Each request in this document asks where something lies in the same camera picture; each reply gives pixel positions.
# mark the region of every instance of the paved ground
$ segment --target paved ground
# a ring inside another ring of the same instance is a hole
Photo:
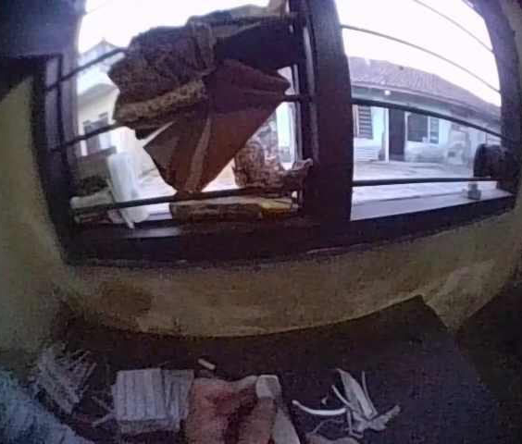
[[[469,177],[472,170],[467,166],[442,164],[419,164],[408,162],[362,162],[354,165],[354,179],[390,179],[390,178],[441,178],[441,177]],[[156,170],[149,171],[140,180],[140,196],[143,199],[169,196],[175,193],[160,177]],[[427,195],[440,195],[461,192],[465,183],[422,183],[412,185],[387,185],[378,187],[354,188],[353,200],[355,204],[367,201],[386,201],[392,199],[406,199]],[[493,182],[481,182],[483,190],[494,189]],[[229,190],[238,188],[234,182],[232,165],[228,165],[222,173],[207,186],[205,191]],[[168,204],[151,205],[151,213],[168,212]]]

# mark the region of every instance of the door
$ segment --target door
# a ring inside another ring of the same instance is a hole
[[[389,110],[389,158],[405,158],[405,112],[400,109]]]

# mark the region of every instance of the metal rod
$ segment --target metal rod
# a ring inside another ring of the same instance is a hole
[[[68,74],[66,74],[65,76],[62,76],[61,79],[59,79],[56,83],[52,83],[51,85],[49,85],[47,87],[47,91],[51,91],[54,88],[57,88],[57,85],[59,83],[61,83],[62,81],[71,79],[72,77],[74,77],[78,73],[84,71],[85,69],[88,69],[98,63],[101,63],[102,61],[107,60],[109,57],[116,56],[117,54],[124,53],[124,52],[125,52],[125,48],[117,48],[112,51],[109,51],[106,54],[98,56],[94,60],[91,60],[90,62],[85,63],[81,67],[76,67],[76,68],[72,69]]]
[[[424,110],[424,109],[421,109],[421,108],[417,108],[417,107],[411,106],[411,105],[394,104],[394,103],[391,103],[391,102],[384,102],[384,101],[374,100],[374,99],[361,99],[361,98],[358,98],[358,97],[353,97],[352,98],[352,103],[354,105],[369,105],[369,106],[379,106],[379,107],[382,107],[382,108],[399,109],[401,111],[407,111],[409,113],[421,114],[422,116],[430,116],[430,117],[441,118],[443,120],[448,120],[450,122],[458,123],[459,125],[464,125],[466,127],[470,127],[473,130],[479,130],[479,131],[486,132],[486,133],[488,133],[488,134],[490,134],[492,136],[495,136],[495,137],[497,137],[499,139],[504,139],[505,141],[516,143],[515,141],[512,141],[511,139],[503,136],[499,132],[493,131],[491,129],[487,129],[485,127],[481,127],[480,125],[477,125],[475,123],[471,123],[471,122],[469,122],[467,120],[463,120],[462,118],[448,116],[448,115],[445,115],[445,114],[437,113],[435,111],[427,111],[427,110]]]
[[[483,83],[484,85],[486,85],[488,88],[496,91],[497,93],[500,91],[499,89],[495,88],[494,86],[492,86],[490,83],[486,82],[484,79],[482,79],[480,76],[478,76],[477,74],[469,71],[468,69],[464,68],[464,67],[461,67],[459,64],[453,62],[452,60],[444,57],[443,55],[439,55],[437,53],[434,53],[433,51],[430,51],[429,49],[426,49],[422,46],[418,46],[416,44],[413,44],[413,43],[409,43],[409,42],[406,42],[405,40],[401,40],[401,39],[397,39],[396,37],[392,37],[390,35],[387,35],[387,34],[382,34],[380,32],[376,32],[376,31],[371,31],[371,30],[366,30],[364,28],[357,28],[356,26],[350,26],[350,25],[342,25],[342,28],[344,28],[345,30],[350,30],[350,31],[358,31],[358,32],[363,32],[363,33],[366,33],[366,34],[372,34],[372,35],[376,35],[378,37],[382,37],[383,39],[387,39],[387,40],[392,40],[394,42],[397,42],[397,43],[402,43],[402,44],[405,44],[407,46],[411,46],[412,48],[416,48],[418,49],[419,51],[422,51],[424,53],[427,53],[427,54],[430,54],[431,56],[435,56],[435,57],[438,57],[440,60],[443,60],[447,63],[450,63],[451,65],[453,65],[454,67],[456,68],[459,68],[461,69],[462,71],[464,71],[465,73],[467,73],[469,76],[473,77],[474,79],[477,79],[479,80],[481,83]]]
[[[309,94],[290,94],[290,95],[283,95],[280,98],[276,99],[276,101],[279,101],[282,103],[283,102],[301,103],[301,102],[305,102],[305,101],[312,101],[312,97]],[[64,142],[64,143],[58,145],[54,149],[54,151],[65,150],[69,146],[75,145],[78,142],[86,141],[88,139],[91,139],[94,136],[98,136],[99,134],[103,134],[104,132],[116,130],[117,128],[121,128],[123,126],[124,126],[123,124],[116,122],[116,123],[112,123],[111,125],[107,125],[107,126],[104,126],[101,128],[94,129],[90,132],[87,132],[86,134],[81,134],[80,136],[77,136],[73,139],[70,139],[67,142]]]
[[[288,23],[294,23],[299,19],[299,15],[296,13],[290,13],[285,16],[280,17],[242,17],[242,18],[231,18],[227,20],[221,20],[218,22],[211,23],[212,26],[229,26],[229,25],[246,25],[246,24],[255,24],[263,21],[286,21]],[[59,81],[66,81],[76,76],[80,72],[88,69],[98,63],[101,63],[104,60],[107,60],[109,57],[116,56],[117,54],[125,53],[126,48],[116,48],[112,51],[109,51],[106,54],[100,55],[94,60],[91,60],[88,63],[85,63],[81,67],[76,67],[72,69],[68,74],[63,76]],[[57,86],[57,83],[51,84],[47,87],[47,91],[54,89]]]
[[[62,144],[60,144],[59,146],[54,148],[54,151],[65,150],[66,148],[68,148],[68,147],[70,147],[72,145],[75,145],[78,142],[86,141],[88,139],[91,139],[94,136],[98,136],[99,134],[103,134],[104,132],[109,132],[109,131],[112,131],[112,130],[116,130],[117,128],[121,128],[122,126],[123,126],[122,124],[116,122],[116,123],[113,123],[111,125],[106,125],[104,127],[94,129],[94,130],[92,130],[90,132],[87,132],[86,134],[81,134],[80,136],[77,136],[77,137],[75,137],[73,139],[70,139],[67,142],[63,142]]]
[[[174,194],[172,196],[160,196],[152,197],[149,199],[136,199],[134,201],[127,202],[116,202],[106,203],[102,205],[87,206],[85,208],[72,209],[74,215],[83,215],[86,213],[100,213],[110,210],[119,210],[123,208],[134,208],[136,206],[147,206],[155,204],[170,204],[173,202],[185,202],[185,201],[204,201],[206,199],[217,199],[221,197],[233,197],[233,196],[260,196],[276,193],[294,192],[296,190],[280,188],[280,189],[258,189],[258,188],[243,188],[237,190],[219,190],[219,191],[208,191],[199,192],[197,194],[189,196],[178,196]]]
[[[453,182],[496,182],[494,178],[402,178],[354,180],[353,187],[381,187],[383,185],[410,185],[415,183],[453,183]]]
[[[448,17],[447,15],[441,13],[439,10],[431,7],[430,5],[427,5],[425,4],[424,2],[422,2],[421,0],[413,0],[414,2],[416,2],[417,4],[423,6],[424,8],[426,9],[429,9],[431,12],[433,12],[434,14],[438,14],[440,17],[442,17],[443,19],[447,19],[448,21],[450,21],[454,26],[456,26],[457,28],[460,28],[461,31],[465,32],[466,34],[468,34],[471,38],[473,38],[475,41],[477,41],[477,43],[479,43],[481,46],[483,46],[485,49],[487,49],[490,53],[493,54],[493,50],[488,46],[486,45],[482,40],[480,40],[480,38],[473,34],[471,31],[469,31],[467,28],[465,28],[463,25],[461,25],[460,23],[458,23],[457,21],[454,21],[452,18]]]

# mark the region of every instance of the yellow wall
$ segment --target yellow wall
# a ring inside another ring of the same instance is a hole
[[[522,56],[521,13],[512,3],[506,13]],[[147,271],[63,265],[32,159],[30,94],[26,80],[0,104],[0,350],[34,352],[49,338],[53,295],[120,327],[238,335],[340,321],[423,294],[455,327],[522,266],[522,187],[509,214],[370,251]]]

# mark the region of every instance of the window shutter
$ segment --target window shutter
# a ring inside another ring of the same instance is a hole
[[[372,130],[372,108],[370,106],[354,106],[354,137],[374,139]]]

